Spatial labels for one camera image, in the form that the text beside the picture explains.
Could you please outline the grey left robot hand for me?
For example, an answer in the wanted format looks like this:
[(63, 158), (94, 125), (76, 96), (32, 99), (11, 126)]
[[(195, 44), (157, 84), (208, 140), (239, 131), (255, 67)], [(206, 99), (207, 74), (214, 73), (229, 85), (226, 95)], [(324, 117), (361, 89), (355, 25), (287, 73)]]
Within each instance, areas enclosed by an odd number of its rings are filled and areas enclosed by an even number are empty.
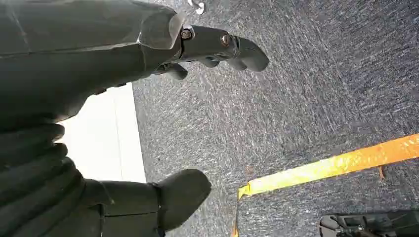
[(59, 142), (60, 122), (110, 87), (150, 75), (184, 79), (183, 62), (268, 66), (251, 40), (184, 21), (139, 0), (1, 1), (1, 236), (163, 237), (204, 202), (211, 183), (199, 170), (158, 183), (96, 181)]

